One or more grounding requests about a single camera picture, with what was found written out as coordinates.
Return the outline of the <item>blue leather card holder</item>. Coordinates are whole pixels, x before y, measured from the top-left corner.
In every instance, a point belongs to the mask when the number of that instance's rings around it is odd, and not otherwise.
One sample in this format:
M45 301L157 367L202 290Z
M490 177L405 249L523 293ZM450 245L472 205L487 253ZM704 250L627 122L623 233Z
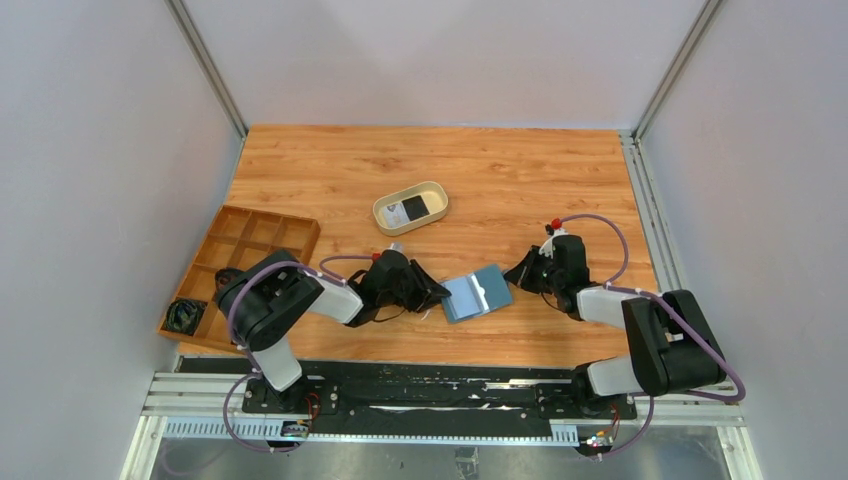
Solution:
M496 264L447 280L442 286L450 293L442 299L449 324L478 318L514 303L509 284Z

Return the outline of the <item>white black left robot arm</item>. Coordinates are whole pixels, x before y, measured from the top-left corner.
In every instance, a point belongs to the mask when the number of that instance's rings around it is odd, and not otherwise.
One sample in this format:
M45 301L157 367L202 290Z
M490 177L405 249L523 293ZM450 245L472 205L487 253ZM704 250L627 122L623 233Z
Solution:
M385 307L419 313L451 296L416 260L397 250L368 260L368 268L342 278L279 250L248 270L225 267L215 273L214 301L227 319L232 342L245 351L255 380L263 381L284 410L313 401L288 339L305 314L357 328L380 322Z

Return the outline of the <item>cream oval plastic tray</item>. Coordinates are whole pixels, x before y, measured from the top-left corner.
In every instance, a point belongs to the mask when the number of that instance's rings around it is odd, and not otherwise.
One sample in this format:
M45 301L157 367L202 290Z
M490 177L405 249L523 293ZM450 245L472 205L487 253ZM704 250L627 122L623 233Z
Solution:
M439 183L425 181L379 198L372 214L384 235L397 237L442 219L449 204Z

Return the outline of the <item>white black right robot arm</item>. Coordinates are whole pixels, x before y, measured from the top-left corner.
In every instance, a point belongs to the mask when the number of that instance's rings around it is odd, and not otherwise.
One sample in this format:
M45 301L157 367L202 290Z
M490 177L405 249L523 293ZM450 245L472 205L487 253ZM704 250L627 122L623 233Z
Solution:
M624 331L627 354L573 370L570 398L580 409L599 410L626 395L690 393L728 376L724 356L692 292L657 295L595 282L585 245L576 235L555 236L531 247L504 278L526 292L553 296L555 309L576 321Z

